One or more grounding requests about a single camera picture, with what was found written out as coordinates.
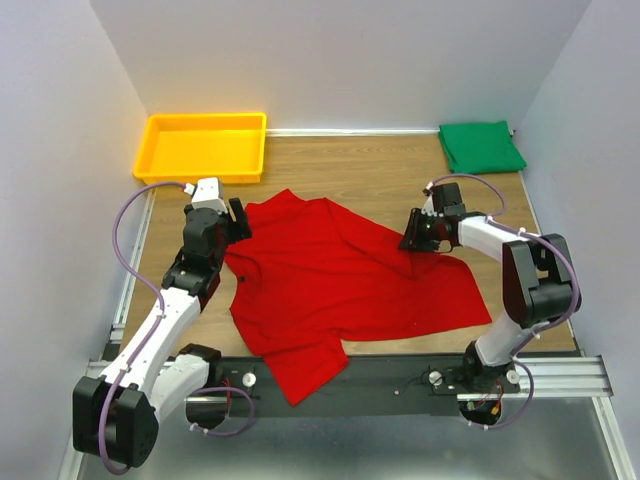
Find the red t shirt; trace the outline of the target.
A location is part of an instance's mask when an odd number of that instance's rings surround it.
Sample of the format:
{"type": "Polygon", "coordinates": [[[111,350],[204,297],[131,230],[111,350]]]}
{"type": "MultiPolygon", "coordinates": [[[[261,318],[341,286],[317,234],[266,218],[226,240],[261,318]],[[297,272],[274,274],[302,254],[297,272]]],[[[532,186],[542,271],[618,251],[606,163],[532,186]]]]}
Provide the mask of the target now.
{"type": "Polygon", "coordinates": [[[411,253],[400,235],[327,199],[284,190],[246,208],[252,235],[226,263],[230,312],[248,346],[297,405],[348,363],[343,345],[486,325],[468,266],[411,253]]]}

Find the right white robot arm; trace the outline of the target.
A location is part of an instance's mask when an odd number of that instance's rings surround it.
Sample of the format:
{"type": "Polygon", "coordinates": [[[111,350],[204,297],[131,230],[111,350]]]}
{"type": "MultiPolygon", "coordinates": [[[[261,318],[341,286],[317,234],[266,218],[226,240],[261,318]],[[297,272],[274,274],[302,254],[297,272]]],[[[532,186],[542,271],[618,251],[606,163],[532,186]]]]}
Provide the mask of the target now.
{"type": "Polygon", "coordinates": [[[467,347],[453,380],[485,392],[505,376],[516,355],[535,337],[568,320],[581,292],[565,238],[507,226],[492,214],[466,209],[460,187],[443,177],[427,184],[426,201],[410,212],[401,250],[434,253],[444,241],[500,262],[503,312],[487,333],[467,347]]]}

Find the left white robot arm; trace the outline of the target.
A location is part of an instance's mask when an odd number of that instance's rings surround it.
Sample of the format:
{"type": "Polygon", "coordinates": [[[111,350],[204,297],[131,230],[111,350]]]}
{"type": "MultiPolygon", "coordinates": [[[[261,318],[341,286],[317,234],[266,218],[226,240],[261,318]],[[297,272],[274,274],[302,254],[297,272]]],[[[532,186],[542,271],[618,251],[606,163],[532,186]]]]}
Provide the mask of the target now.
{"type": "Polygon", "coordinates": [[[227,248],[251,236],[241,201],[224,209],[185,208],[183,245],[154,293],[156,301],[123,352],[96,377],[82,377],[72,393],[75,450],[124,475],[149,457],[166,416],[194,392],[214,393],[222,380],[220,355],[192,346],[163,367],[175,343],[204,311],[220,284],[227,248]]]}

